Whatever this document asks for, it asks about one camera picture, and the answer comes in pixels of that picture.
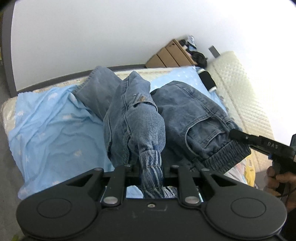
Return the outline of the light blue star bedsheet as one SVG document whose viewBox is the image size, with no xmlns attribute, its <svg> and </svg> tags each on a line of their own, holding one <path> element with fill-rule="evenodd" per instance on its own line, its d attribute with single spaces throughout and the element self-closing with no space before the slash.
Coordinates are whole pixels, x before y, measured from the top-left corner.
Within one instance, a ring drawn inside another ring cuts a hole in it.
<svg viewBox="0 0 296 241">
<path fill-rule="evenodd" d="M 25 199 L 96 167 L 109 172 L 103 122 L 73 94 L 74 86 L 18 95 L 9 146 L 25 180 Z"/>
</svg>

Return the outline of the blue denim jeans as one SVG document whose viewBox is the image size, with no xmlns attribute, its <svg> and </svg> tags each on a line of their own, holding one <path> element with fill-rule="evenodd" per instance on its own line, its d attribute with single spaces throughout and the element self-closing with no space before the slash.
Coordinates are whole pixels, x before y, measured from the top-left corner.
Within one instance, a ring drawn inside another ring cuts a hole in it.
<svg viewBox="0 0 296 241">
<path fill-rule="evenodd" d="M 185 82 L 174 80 L 151 90 L 137 72 L 120 79 L 99 66 L 73 95 L 103 121 L 112 165 L 140 165 L 145 198 L 177 195 L 163 184 L 163 166 L 224 174 L 251 153 L 247 144 L 230 139 L 238 125 L 226 111 Z"/>
</svg>

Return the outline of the dark clothes pile on nightstand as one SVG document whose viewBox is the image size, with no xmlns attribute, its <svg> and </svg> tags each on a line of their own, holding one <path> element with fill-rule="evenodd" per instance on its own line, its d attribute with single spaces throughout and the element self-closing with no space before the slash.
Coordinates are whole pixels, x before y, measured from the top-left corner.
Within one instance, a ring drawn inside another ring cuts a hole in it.
<svg viewBox="0 0 296 241">
<path fill-rule="evenodd" d="M 192 35 L 188 35 L 186 39 L 179 40 L 179 44 L 196 63 L 196 66 L 201 68 L 207 67 L 207 58 L 204 56 L 204 54 L 197 51 L 195 38 Z"/>
</svg>

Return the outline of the cream quilted headboard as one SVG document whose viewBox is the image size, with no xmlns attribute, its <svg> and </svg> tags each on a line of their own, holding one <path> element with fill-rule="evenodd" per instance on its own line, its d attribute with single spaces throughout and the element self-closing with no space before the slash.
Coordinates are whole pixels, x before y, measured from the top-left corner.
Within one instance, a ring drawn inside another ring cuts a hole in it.
<svg viewBox="0 0 296 241">
<path fill-rule="evenodd" d="M 222 53 L 206 70 L 217 85 L 217 94 L 243 132 L 274 139 L 269 120 L 234 52 Z"/>
</svg>

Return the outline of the brown wooden nightstand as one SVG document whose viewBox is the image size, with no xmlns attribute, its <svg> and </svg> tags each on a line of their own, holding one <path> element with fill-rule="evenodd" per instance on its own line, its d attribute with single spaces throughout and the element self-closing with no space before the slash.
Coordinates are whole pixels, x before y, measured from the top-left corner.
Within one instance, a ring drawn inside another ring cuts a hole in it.
<svg viewBox="0 0 296 241">
<path fill-rule="evenodd" d="M 176 39 L 171 40 L 145 64 L 146 68 L 174 68 L 183 66 L 197 66 L 197 63 Z"/>
</svg>

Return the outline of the black rolled bolster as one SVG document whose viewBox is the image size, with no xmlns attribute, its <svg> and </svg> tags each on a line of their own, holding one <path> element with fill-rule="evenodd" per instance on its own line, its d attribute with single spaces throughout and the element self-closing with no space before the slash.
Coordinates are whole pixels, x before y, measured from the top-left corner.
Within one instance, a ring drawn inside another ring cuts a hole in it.
<svg viewBox="0 0 296 241">
<path fill-rule="evenodd" d="M 208 71 L 201 68 L 197 71 L 197 73 L 208 92 L 212 93 L 217 90 L 217 85 L 215 84 L 215 81 L 213 80 L 211 74 Z"/>
</svg>

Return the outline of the grey wall socket plate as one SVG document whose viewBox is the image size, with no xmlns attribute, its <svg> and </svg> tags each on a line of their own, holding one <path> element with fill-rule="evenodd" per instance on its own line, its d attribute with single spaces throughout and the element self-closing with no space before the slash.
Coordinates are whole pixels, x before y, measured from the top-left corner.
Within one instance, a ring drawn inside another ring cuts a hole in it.
<svg viewBox="0 0 296 241">
<path fill-rule="evenodd" d="M 218 58 L 220 56 L 220 53 L 218 52 L 218 50 L 214 46 L 211 46 L 209 48 L 209 51 L 211 52 L 211 54 L 213 55 L 214 58 Z"/>
</svg>

